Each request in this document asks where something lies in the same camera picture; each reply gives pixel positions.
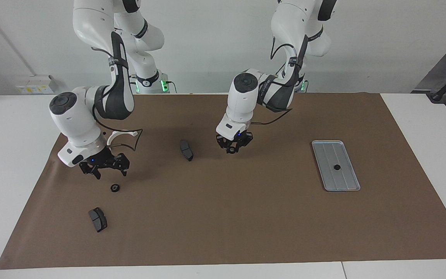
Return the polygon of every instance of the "white wall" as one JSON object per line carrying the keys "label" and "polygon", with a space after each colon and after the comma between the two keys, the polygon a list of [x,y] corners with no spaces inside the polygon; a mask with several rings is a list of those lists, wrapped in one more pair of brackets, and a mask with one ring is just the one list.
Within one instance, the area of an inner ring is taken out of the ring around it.
{"label": "white wall", "polygon": [[[179,91],[223,92],[244,69],[274,73],[283,63],[280,55],[269,61],[276,5],[143,0],[141,9],[165,34],[165,47],[153,55]],[[0,29],[35,73],[51,74],[62,89],[108,84],[106,56],[76,37],[72,7],[72,0],[0,0]],[[324,26],[333,45],[325,57],[309,59],[310,91],[410,92],[446,53],[446,0],[339,0]],[[11,83],[27,75],[2,49],[0,72]]]}

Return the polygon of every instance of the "black joint cover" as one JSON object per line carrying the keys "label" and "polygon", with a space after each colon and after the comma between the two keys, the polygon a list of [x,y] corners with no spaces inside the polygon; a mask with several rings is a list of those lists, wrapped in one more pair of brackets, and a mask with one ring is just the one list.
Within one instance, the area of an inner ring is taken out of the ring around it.
{"label": "black joint cover", "polygon": [[100,208],[90,210],[89,216],[91,217],[92,223],[94,224],[94,227],[98,233],[108,227],[106,217],[104,217],[104,213]]}
{"label": "black joint cover", "polygon": [[238,92],[246,93],[254,90],[258,86],[258,80],[253,74],[244,72],[233,79],[233,84]]}
{"label": "black joint cover", "polygon": [[182,155],[184,155],[184,157],[191,162],[194,159],[194,154],[189,146],[189,142],[186,140],[181,140],[180,141],[180,150],[182,151]]}
{"label": "black joint cover", "polygon": [[319,9],[319,13],[317,15],[317,19],[319,21],[327,21],[331,18],[331,14],[333,13],[333,8],[335,7],[336,0],[323,0],[321,7]]}
{"label": "black joint cover", "polygon": [[129,14],[139,10],[136,0],[124,0],[124,7]]}
{"label": "black joint cover", "polygon": [[147,33],[148,28],[149,24],[147,23],[147,20],[144,18],[144,27],[142,27],[142,30],[140,30],[137,35],[134,35],[134,37],[137,39],[144,37],[144,35]]}
{"label": "black joint cover", "polygon": [[77,102],[77,95],[72,92],[64,92],[51,100],[49,109],[54,115],[62,115],[71,109]]}

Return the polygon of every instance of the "black brake pad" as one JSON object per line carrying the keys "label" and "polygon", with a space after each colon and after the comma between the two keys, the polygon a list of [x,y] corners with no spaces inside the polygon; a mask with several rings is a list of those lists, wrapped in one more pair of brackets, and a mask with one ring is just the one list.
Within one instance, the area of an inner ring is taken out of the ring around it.
{"label": "black brake pad", "polygon": [[94,227],[98,233],[108,227],[106,217],[100,208],[90,210],[89,216],[91,217],[92,224],[94,224]]}
{"label": "black brake pad", "polygon": [[182,151],[182,155],[191,162],[194,159],[194,154],[189,146],[189,142],[182,139],[180,141],[180,150]]}

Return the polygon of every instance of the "wall outlet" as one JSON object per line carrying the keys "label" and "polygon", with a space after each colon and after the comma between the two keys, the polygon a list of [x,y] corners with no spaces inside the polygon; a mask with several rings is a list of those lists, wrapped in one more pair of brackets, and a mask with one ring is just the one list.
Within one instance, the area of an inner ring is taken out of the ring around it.
{"label": "wall outlet", "polygon": [[21,94],[55,94],[57,85],[52,79],[44,81],[20,81],[16,89]]}

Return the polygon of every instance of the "white table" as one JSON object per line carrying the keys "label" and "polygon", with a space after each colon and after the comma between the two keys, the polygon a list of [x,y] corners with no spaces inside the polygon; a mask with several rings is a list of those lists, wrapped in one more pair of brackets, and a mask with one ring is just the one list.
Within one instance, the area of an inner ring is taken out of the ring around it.
{"label": "white table", "polygon": [[[383,94],[446,206],[446,107],[423,95]],[[52,96],[0,96],[0,256],[59,135]],[[446,260],[0,270],[0,278],[442,278]]]}

